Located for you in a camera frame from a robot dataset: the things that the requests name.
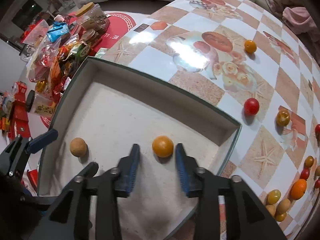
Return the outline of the red round mat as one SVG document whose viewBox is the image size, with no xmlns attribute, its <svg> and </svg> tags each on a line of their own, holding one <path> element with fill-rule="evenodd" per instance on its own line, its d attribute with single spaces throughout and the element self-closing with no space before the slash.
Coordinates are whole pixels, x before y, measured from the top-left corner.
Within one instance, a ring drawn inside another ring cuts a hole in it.
<svg viewBox="0 0 320 240">
<path fill-rule="evenodd" d="M 71 37 L 63 45 L 68 51 L 89 46 L 89 55 L 103 54 L 116 44 L 129 30 L 136 26 L 135 20 L 123 12 L 105 13 L 110 25 L 104 34 L 93 29 L 85 30 L 76 22 L 76 12 L 71 13 L 69 30 Z"/>
</svg>

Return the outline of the tan longan in box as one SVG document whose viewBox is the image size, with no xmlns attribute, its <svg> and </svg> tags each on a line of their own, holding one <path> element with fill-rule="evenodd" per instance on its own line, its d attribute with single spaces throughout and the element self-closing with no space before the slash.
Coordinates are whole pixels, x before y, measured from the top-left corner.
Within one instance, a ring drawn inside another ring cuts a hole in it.
<svg viewBox="0 0 320 240">
<path fill-rule="evenodd" d="M 82 138 L 74 138 L 70 143 L 69 149 L 73 156 L 81 158 L 87 153 L 87 144 Z"/>
</svg>

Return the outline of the far yellow cherry tomato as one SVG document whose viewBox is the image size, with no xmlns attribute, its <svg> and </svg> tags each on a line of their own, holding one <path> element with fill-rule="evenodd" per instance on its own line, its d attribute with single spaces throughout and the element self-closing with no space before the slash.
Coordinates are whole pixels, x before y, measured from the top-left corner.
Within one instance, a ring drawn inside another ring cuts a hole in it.
<svg viewBox="0 0 320 240">
<path fill-rule="evenodd" d="M 253 40 L 246 40 L 244 43 L 245 52 L 248 54 L 253 54 L 257 50 L 257 45 Z"/>
</svg>

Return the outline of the pile of snack bags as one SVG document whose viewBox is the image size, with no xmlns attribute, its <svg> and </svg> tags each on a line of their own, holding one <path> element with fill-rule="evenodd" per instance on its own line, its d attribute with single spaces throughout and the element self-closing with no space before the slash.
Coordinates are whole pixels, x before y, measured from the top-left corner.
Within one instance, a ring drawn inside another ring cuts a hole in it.
<svg viewBox="0 0 320 240">
<path fill-rule="evenodd" d="M 22 43 L 32 49 L 27 79 L 36 84 L 36 92 L 58 103 L 66 89 L 67 79 L 74 76 L 89 55 L 89 46 L 68 51 L 63 45 L 71 37 L 70 30 L 54 43 L 50 42 L 47 31 L 52 25 L 45 20 L 30 24 L 22 35 Z"/>
</svg>

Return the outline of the small red cherry tomato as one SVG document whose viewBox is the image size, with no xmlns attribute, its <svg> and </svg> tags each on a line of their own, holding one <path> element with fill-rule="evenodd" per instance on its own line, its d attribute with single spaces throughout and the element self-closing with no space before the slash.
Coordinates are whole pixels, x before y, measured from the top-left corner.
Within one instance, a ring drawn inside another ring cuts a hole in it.
<svg viewBox="0 0 320 240">
<path fill-rule="evenodd" d="M 310 169 L 306 167 L 301 171 L 300 179 L 308 180 L 309 176 L 310 176 Z"/>
</svg>

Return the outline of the small jar with black lid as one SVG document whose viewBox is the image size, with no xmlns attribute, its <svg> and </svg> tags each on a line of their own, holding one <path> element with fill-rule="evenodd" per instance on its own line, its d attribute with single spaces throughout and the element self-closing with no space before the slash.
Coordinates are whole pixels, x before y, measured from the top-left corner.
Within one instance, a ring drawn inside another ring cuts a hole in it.
<svg viewBox="0 0 320 240">
<path fill-rule="evenodd" d="M 42 117 L 51 118 L 55 112 L 56 104 L 34 90 L 30 90 L 26 99 L 26 111 Z"/>
</svg>

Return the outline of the orange mandarin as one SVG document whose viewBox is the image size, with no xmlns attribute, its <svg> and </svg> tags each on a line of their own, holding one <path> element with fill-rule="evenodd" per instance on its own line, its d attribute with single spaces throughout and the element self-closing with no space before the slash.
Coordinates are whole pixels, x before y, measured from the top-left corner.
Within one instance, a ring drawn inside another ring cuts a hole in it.
<svg viewBox="0 0 320 240">
<path fill-rule="evenodd" d="M 307 188 L 307 182 L 305 179 L 299 179 L 297 180 L 291 188 L 290 191 L 290 198 L 292 200 L 299 200 L 300 198 L 303 197 L 305 191 Z"/>
</svg>

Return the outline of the pink crumpled blanket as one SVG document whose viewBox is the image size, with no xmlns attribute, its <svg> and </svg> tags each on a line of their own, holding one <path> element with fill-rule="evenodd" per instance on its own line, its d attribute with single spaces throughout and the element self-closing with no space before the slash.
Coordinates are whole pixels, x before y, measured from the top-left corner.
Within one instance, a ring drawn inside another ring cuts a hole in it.
<svg viewBox="0 0 320 240">
<path fill-rule="evenodd" d="M 265 0 L 272 14 L 296 35 L 307 33 L 313 42 L 319 41 L 319 29 L 300 0 Z"/>
</svg>

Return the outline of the yellow cherry tomato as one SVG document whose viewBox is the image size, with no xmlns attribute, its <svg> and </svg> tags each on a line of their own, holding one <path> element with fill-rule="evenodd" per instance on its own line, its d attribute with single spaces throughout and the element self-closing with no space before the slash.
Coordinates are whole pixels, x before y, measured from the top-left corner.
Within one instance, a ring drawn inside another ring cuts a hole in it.
<svg viewBox="0 0 320 240">
<path fill-rule="evenodd" d="M 244 43 L 245 52 L 248 54 L 253 54 L 257 50 L 257 45 L 253 40 L 246 40 Z"/>
<path fill-rule="evenodd" d="M 274 205 L 280 200 L 281 192 L 278 189 L 272 190 L 267 195 L 267 203 L 268 205 Z"/>
</svg>

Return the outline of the shallow white cardboard box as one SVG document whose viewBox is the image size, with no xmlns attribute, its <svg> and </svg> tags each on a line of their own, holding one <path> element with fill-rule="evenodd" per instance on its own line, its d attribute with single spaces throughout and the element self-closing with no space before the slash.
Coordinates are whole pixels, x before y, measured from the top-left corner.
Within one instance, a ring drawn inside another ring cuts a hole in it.
<svg viewBox="0 0 320 240">
<path fill-rule="evenodd" d="M 59 136 L 40 157 L 41 196 L 59 194 L 88 163 L 103 173 L 140 146 L 135 186 L 118 201 L 123 239 L 168 239 L 196 208 L 181 189 L 175 158 L 155 156 L 157 136 L 182 143 L 199 166 L 221 174 L 241 131 L 240 122 L 186 90 L 95 57 L 78 68 L 50 126 Z M 74 138 L 86 142 L 84 157 L 71 154 Z"/>
</svg>

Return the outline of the clear jar with wooden lid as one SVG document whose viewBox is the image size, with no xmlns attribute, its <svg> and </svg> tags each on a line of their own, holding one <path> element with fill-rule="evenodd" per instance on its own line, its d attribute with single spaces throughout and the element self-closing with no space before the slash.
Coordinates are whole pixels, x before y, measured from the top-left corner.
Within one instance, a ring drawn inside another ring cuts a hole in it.
<svg viewBox="0 0 320 240">
<path fill-rule="evenodd" d="M 85 30 L 93 29 L 99 34 L 106 33 L 110 21 L 99 4 L 89 2 L 83 5 L 75 14 L 77 24 Z"/>
</svg>

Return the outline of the yellow-orange cherry tomato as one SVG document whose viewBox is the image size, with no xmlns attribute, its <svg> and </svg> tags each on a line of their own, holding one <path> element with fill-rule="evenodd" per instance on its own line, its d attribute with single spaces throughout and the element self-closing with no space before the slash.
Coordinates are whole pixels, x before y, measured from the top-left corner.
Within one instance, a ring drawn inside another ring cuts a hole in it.
<svg viewBox="0 0 320 240">
<path fill-rule="evenodd" d="M 174 143 L 169 137 L 160 135 L 153 140 L 152 150 L 157 157 L 167 158 L 173 154 Z"/>
</svg>

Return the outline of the tan longan fruit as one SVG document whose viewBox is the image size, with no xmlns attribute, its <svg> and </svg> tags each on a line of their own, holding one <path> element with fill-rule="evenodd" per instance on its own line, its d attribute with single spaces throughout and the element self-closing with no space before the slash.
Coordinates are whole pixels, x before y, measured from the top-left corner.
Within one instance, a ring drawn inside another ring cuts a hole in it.
<svg viewBox="0 0 320 240">
<path fill-rule="evenodd" d="M 290 208 L 291 201 L 288 198 L 284 198 L 277 206 L 276 214 L 282 215 L 288 211 Z"/>
</svg>

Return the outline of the blue snack packet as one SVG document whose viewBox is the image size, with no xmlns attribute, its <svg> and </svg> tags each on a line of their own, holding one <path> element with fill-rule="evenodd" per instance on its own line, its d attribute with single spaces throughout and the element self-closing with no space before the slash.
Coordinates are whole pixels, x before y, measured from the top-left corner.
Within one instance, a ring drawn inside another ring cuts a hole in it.
<svg viewBox="0 0 320 240">
<path fill-rule="evenodd" d="M 54 22 L 52 27 L 47 31 L 47 37 L 50 42 L 54 43 L 63 35 L 69 33 L 68 25 L 65 22 Z"/>
</svg>

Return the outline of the red cherry tomato near box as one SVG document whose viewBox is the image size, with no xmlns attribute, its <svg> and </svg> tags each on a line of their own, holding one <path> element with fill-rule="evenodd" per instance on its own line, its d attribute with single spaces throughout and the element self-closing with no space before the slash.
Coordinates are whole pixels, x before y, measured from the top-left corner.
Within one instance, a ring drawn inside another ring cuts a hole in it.
<svg viewBox="0 0 320 240">
<path fill-rule="evenodd" d="M 249 98 L 244 103 L 244 114 L 254 116 L 259 112 L 260 104 L 255 98 Z"/>
</svg>

